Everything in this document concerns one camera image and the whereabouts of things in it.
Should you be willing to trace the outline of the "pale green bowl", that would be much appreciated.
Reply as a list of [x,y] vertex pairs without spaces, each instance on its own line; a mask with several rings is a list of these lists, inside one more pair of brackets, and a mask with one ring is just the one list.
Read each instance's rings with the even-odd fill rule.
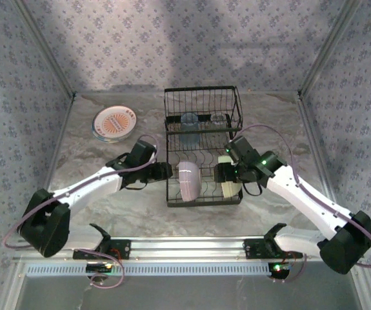
[[[223,155],[218,157],[218,163],[229,163],[232,164],[233,161],[230,156]],[[221,182],[221,188],[224,198],[231,198],[239,193],[242,185],[240,183],[234,183],[232,181]]]

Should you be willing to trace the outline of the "purple bowl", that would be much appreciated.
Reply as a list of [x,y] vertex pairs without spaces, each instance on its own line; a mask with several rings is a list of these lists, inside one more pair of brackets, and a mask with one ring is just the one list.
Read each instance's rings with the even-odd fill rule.
[[189,161],[180,161],[177,168],[182,200],[184,202],[194,201],[199,197],[202,189],[199,167]]

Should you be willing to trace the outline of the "blue white striped plate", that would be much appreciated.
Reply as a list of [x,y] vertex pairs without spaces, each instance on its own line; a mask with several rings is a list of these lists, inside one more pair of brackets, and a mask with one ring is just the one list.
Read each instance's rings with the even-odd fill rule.
[[119,143],[121,141],[126,140],[131,135],[131,132],[128,132],[127,134],[123,134],[121,137],[116,137],[116,138],[106,138],[100,135],[99,133],[97,133],[95,129],[92,130],[92,134],[99,141],[102,141],[105,143]]

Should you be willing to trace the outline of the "white orange sunburst plate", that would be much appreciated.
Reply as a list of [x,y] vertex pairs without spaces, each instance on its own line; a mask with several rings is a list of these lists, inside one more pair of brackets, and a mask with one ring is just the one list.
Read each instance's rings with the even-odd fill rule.
[[92,121],[92,130],[106,138],[121,137],[132,132],[137,123],[135,112],[124,106],[115,105],[100,110]]

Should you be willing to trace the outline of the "black wire dish rack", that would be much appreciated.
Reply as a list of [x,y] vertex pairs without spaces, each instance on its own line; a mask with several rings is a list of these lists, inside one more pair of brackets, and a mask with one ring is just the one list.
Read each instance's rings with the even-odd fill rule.
[[[235,86],[167,88],[164,91],[166,160],[172,166],[173,176],[166,182],[166,202],[169,207],[205,207],[237,205],[243,198],[239,193],[224,198],[221,185],[214,181],[214,167],[218,157],[226,154],[225,145],[243,126],[243,111],[239,91]],[[199,119],[199,143],[195,147],[184,146],[179,139],[182,133],[180,119],[192,112]],[[212,113],[226,116],[226,126],[213,127]],[[202,189],[194,201],[181,198],[178,177],[180,161],[195,163],[200,170]]]

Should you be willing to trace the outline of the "clear drinking glass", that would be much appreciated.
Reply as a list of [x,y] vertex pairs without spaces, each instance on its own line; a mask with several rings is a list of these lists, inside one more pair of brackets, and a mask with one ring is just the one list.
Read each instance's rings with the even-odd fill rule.
[[221,128],[226,126],[226,116],[222,113],[215,112],[211,114],[210,121],[213,127]]

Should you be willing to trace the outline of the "blue plastic cup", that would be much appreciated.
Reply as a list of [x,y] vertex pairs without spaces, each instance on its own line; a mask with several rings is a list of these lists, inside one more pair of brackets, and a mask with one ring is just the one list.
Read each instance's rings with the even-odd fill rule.
[[187,147],[195,147],[199,143],[199,119],[192,112],[184,113],[180,119],[180,142]]

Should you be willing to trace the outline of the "left small circuit board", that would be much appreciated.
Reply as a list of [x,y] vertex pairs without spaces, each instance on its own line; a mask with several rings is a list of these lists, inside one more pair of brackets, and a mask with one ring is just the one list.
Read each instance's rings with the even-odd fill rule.
[[112,263],[94,263],[88,262],[85,268],[86,273],[102,273],[108,274],[112,272],[114,265]]

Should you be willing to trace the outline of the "small circuit board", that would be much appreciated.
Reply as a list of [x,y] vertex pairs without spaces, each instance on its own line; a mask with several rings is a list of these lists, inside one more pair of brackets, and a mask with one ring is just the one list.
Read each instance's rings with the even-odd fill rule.
[[86,273],[102,273],[108,274],[112,272],[114,265],[112,263],[94,263],[88,262],[85,268]]
[[270,276],[272,280],[275,281],[285,281],[291,270],[291,265],[289,263],[269,263],[268,268],[270,271]]

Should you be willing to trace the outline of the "right small circuit board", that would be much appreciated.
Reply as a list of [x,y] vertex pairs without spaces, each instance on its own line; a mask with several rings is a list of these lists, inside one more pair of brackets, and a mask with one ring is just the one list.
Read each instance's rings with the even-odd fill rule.
[[270,271],[270,276],[272,280],[275,281],[285,281],[291,270],[291,265],[289,263],[269,263],[268,268]]

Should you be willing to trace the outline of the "aluminium mounting rail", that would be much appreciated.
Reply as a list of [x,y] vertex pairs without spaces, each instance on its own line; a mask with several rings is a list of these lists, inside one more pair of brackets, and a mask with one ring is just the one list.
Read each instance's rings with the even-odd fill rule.
[[58,242],[54,242],[53,258],[59,259],[70,256],[71,252],[87,249],[94,251],[102,241],[109,239],[131,240],[131,251],[129,259],[200,259],[200,258],[228,258],[244,257],[243,242],[249,238],[264,238],[274,242],[284,252],[298,252],[312,260],[321,260],[317,242],[319,237],[312,234],[307,237],[300,236],[301,231],[296,231],[295,235],[283,233],[278,236],[276,241],[264,236],[220,236],[220,237],[104,237],[104,236],[73,236],[70,235],[64,246],[59,247]]

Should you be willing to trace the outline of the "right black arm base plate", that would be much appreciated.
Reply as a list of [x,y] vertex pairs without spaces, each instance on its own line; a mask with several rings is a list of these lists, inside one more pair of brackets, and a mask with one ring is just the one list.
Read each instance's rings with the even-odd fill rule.
[[249,238],[243,242],[246,259],[303,258],[302,253],[284,252],[274,242],[264,238]]

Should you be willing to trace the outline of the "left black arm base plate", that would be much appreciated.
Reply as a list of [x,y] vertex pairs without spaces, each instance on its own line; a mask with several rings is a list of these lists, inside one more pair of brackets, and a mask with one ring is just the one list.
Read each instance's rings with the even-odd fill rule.
[[[107,254],[119,260],[127,260],[130,257],[131,240],[109,239],[107,241],[102,241],[94,251]],[[74,260],[93,260],[98,257],[97,254],[89,254],[81,251],[74,251],[72,256]]]

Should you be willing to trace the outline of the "aluminium frame post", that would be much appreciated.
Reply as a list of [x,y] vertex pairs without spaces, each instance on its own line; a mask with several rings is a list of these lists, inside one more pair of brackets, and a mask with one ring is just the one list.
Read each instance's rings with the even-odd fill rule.
[[334,23],[321,45],[320,51],[298,90],[300,99],[305,99],[313,89],[336,46],[361,6],[363,0],[344,0]]
[[54,53],[49,47],[42,31],[37,25],[36,19],[23,0],[9,0],[12,6],[17,11],[19,18],[22,20],[25,28],[32,37],[38,51],[41,53],[47,67],[59,83],[60,89],[68,98],[73,98],[75,92],[68,82],[65,73],[61,70],[58,62],[54,57]]

